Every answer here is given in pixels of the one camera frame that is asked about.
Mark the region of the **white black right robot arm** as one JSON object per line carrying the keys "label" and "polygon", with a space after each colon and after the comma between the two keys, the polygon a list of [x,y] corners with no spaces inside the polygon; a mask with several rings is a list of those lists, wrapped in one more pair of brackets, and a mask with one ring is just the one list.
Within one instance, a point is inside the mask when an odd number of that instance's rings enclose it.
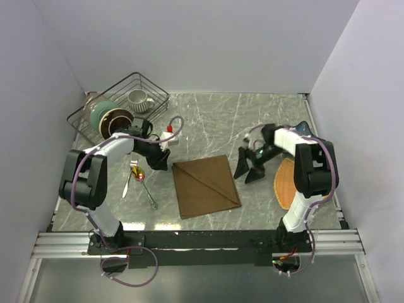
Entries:
{"label": "white black right robot arm", "polygon": [[339,184],[335,150],[332,142],[317,137],[306,121],[295,126],[261,124],[259,136],[251,129],[238,149],[234,179],[245,177],[250,184],[265,177],[265,163],[282,153],[289,155],[291,178],[282,180],[282,171],[275,174],[273,189],[280,192],[286,184],[292,186],[292,197],[287,213],[276,228],[278,248],[289,252],[310,240],[309,218],[314,209],[328,202]]}

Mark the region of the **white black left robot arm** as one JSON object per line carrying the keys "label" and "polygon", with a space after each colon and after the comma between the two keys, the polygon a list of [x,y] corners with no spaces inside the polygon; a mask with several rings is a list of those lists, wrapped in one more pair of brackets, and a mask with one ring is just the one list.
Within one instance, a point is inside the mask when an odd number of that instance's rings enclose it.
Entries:
{"label": "white black left robot arm", "polygon": [[140,125],[120,127],[105,141],[87,150],[71,150],[66,156],[59,185],[59,196],[73,209],[84,214],[112,254],[124,249],[122,223],[105,202],[108,168],[116,161],[134,152],[146,159],[153,170],[168,170],[168,138],[150,139],[153,124],[146,119]]}

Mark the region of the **brown cloth napkin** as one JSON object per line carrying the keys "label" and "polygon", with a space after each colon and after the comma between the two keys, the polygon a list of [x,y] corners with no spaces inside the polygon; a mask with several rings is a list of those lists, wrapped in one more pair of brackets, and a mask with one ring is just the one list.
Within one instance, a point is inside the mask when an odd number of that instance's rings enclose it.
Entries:
{"label": "brown cloth napkin", "polygon": [[172,173],[183,220],[242,206],[226,155],[176,162]]}

